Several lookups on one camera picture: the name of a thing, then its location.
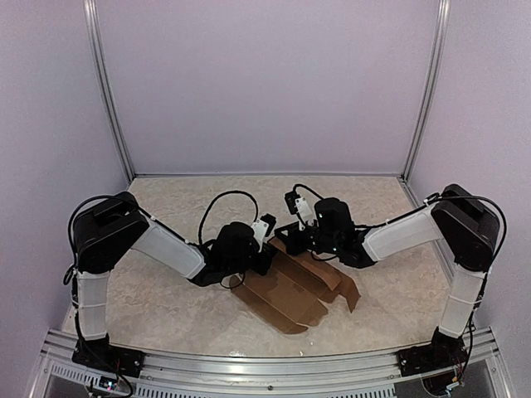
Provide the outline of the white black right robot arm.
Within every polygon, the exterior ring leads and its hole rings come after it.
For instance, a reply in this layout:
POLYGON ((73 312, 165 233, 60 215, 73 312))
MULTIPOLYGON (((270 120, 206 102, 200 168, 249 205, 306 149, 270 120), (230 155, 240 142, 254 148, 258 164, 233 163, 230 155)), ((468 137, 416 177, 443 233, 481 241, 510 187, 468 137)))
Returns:
POLYGON ((506 219, 496 203, 451 184, 425 198, 418 208, 367 226, 356 224, 348 205, 336 197, 319 197, 309 206, 292 189, 285 194, 285 202, 297 220, 276 228, 275 237, 293 256, 304 252, 330 254, 343 265, 365 269, 405 250, 445 241, 456 269, 424 359, 429 366, 441 368, 456 355, 506 237, 506 219))

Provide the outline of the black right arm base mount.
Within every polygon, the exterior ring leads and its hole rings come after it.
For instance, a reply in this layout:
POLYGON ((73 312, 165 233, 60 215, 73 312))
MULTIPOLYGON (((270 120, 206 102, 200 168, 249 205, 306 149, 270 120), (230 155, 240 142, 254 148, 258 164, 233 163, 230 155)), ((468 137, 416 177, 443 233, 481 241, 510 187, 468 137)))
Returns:
POLYGON ((468 352, 461 339, 432 341, 426 345, 413 346, 397 352, 402 377, 463 365, 467 357, 468 352))

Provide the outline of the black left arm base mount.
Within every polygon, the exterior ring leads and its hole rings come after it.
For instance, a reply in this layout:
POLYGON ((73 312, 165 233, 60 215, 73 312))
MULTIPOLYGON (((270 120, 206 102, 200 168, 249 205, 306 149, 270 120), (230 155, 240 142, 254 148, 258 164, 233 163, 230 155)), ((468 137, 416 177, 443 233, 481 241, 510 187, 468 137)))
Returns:
POLYGON ((76 347, 72 361, 92 369, 138 378, 146 354, 139 350, 108 346, 102 352, 76 347))

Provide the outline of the brown cardboard box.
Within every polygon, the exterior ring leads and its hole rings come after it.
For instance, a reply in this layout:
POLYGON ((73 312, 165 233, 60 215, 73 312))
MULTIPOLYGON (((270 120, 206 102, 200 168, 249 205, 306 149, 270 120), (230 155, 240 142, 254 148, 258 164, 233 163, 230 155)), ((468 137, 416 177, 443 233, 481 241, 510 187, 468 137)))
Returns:
POLYGON ((262 320, 284 334, 300 334, 318 326, 338 297, 350 313, 356 308, 361 294, 351 277, 308 252, 288 255, 277 238, 270 244, 276 253, 266 275, 249 270, 229 279, 231 292, 262 320))

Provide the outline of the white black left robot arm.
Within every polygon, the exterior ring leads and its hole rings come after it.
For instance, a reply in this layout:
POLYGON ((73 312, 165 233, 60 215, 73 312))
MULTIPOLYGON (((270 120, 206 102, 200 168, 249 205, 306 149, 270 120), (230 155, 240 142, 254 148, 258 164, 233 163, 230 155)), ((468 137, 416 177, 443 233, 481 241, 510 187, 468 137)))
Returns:
POLYGON ((196 242, 148 213, 130 192, 84 200, 71 214, 67 234, 73 263, 63 282, 72 285, 76 331, 82 352, 100 369, 116 360, 106 322, 110 273, 131 250, 176 271, 199 287, 219 284, 235 274, 267 274, 275 256, 268 247, 276 224, 271 214, 254 215, 251 224, 232 221, 217 237, 196 242))

